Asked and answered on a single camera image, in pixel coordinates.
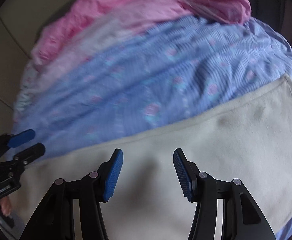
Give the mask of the left hand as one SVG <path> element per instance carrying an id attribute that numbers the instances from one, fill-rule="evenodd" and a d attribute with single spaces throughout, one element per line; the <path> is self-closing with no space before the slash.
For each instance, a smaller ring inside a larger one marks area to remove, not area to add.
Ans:
<path id="1" fill-rule="evenodd" d="M 0 199 L 1 211 L 4 216 L 9 216 L 12 212 L 12 204 L 8 196 Z"/>

